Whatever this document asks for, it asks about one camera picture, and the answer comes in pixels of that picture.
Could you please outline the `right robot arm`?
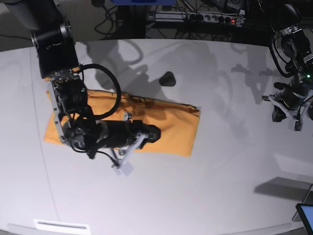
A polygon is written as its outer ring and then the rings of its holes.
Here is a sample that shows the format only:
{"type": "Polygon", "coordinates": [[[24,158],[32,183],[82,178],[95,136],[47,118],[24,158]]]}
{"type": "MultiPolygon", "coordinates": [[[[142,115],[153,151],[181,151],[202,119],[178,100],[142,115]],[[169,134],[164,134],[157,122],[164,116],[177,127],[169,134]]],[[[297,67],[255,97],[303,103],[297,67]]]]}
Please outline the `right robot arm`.
{"type": "Polygon", "coordinates": [[[6,0],[4,5],[31,31],[42,78],[50,80],[48,92],[61,143],[93,159],[101,148],[120,148],[122,153],[142,149],[160,139],[161,131],[140,120],[109,120],[122,100],[116,77],[99,64],[78,61],[70,23],[52,0],[6,0]],[[105,73],[114,85],[113,107],[96,115],[88,105],[88,90],[80,74],[87,69],[105,73]]]}

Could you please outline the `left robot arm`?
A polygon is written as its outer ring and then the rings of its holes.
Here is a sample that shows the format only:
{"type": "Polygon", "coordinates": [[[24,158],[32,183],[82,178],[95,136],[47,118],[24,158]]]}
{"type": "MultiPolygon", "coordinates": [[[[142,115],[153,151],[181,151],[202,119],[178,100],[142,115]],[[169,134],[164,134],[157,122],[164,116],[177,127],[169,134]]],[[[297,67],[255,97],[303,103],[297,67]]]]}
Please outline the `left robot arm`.
{"type": "Polygon", "coordinates": [[[267,97],[274,105],[272,121],[292,118],[300,122],[301,107],[313,89],[313,52],[299,26],[301,15],[292,0],[260,0],[258,4],[271,29],[268,47],[276,68],[291,79],[288,84],[276,82],[279,93],[267,97]]]}

